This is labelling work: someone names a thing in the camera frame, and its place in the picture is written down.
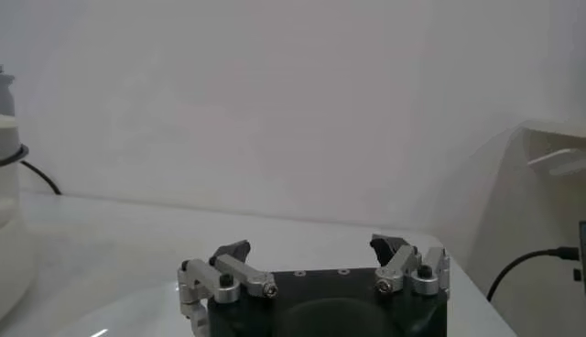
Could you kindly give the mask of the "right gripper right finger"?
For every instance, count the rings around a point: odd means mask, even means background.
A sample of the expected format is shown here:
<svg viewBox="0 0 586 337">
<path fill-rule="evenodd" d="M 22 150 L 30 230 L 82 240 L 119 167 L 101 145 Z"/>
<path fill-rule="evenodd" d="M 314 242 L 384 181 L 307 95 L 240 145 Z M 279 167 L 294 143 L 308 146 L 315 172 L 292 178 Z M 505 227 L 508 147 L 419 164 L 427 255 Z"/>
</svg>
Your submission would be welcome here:
<svg viewBox="0 0 586 337">
<path fill-rule="evenodd" d="M 450 257 L 443 247 L 425 255 L 401 237 L 373 234 L 370 246 L 380 264 L 374 271 L 374 288 L 389 296 L 408 288 L 422 297 L 450 297 Z"/>
</svg>

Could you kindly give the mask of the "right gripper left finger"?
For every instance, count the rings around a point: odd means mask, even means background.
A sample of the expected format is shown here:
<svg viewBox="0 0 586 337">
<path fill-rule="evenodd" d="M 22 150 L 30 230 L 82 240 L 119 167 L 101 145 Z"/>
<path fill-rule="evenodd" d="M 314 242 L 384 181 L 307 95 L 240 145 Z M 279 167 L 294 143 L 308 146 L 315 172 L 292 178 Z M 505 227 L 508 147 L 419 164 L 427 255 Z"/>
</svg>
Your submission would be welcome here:
<svg viewBox="0 0 586 337">
<path fill-rule="evenodd" d="M 251 245 L 241 240 L 220 246 L 204 261 L 183 261 L 177 271 L 179 308 L 190 321 L 194 336 L 208 336 L 209 317 L 201 303 L 212 299 L 219 304 L 234 304 L 247 294 L 253 298 L 274 299 L 278 295 L 275 277 L 245 263 Z"/>
</svg>

